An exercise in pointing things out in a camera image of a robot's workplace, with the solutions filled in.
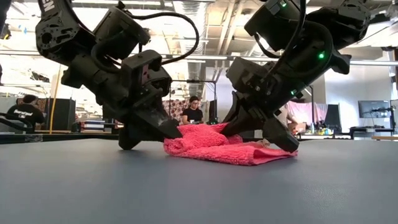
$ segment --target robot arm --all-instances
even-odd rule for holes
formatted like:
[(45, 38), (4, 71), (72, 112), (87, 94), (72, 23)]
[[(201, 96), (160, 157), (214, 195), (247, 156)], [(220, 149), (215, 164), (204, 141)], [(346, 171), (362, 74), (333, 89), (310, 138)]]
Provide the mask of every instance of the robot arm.
[[(166, 62), (153, 50), (129, 55), (137, 45), (141, 49), (150, 41), (149, 33), (134, 19), (178, 16), (193, 25), (192, 20), (173, 12), (133, 16), (119, 1), (90, 32), (78, 20), (68, 0), (39, 0), (39, 6), (42, 11), (36, 26), (39, 53), (68, 66), (62, 77), (63, 85), (86, 86), (96, 95), (99, 105), (107, 107), (113, 118), (124, 123), (119, 135), (123, 149), (131, 149), (142, 140), (182, 137), (178, 122), (171, 120), (162, 106), (162, 97), (169, 93), (172, 82), (162, 65), (191, 54), (198, 40), (183, 57)], [(193, 28), (198, 37), (197, 28)]]
[(299, 142), (276, 119), (279, 108), (293, 97), (301, 98), (301, 91), (329, 68), (349, 73), (351, 56), (338, 50), (365, 36), (369, 10), (362, 1), (345, 0), (338, 7), (323, 7), (304, 19), (305, 4), (300, 0), (300, 12), (293, 0), (268, 0), (244, 26), (251, 36), (260, 35), (271, 48), (284, 49), (284, 53), (278, 62), (264, 66), (235, 59), (226, 74), (236, 91), (223, 134), (261, 129), (269, 142), (293, 152)]

